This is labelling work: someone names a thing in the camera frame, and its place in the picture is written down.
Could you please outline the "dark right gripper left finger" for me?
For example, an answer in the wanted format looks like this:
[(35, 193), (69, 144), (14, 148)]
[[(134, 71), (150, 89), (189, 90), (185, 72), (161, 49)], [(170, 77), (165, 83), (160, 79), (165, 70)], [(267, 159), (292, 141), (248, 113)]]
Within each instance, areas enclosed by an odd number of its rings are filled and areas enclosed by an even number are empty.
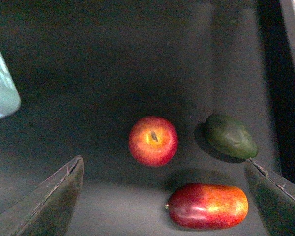
[(64, 236), (82, 188), (78, 155), (0, 214), (0, 236)]

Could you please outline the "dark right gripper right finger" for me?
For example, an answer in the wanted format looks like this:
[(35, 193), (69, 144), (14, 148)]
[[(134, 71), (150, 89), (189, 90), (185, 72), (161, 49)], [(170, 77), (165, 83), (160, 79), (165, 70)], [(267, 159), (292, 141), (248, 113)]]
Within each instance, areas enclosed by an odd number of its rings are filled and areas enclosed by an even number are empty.
[(295, 236), (295, 184), (252, 159), (245, 176), (269, 236)]

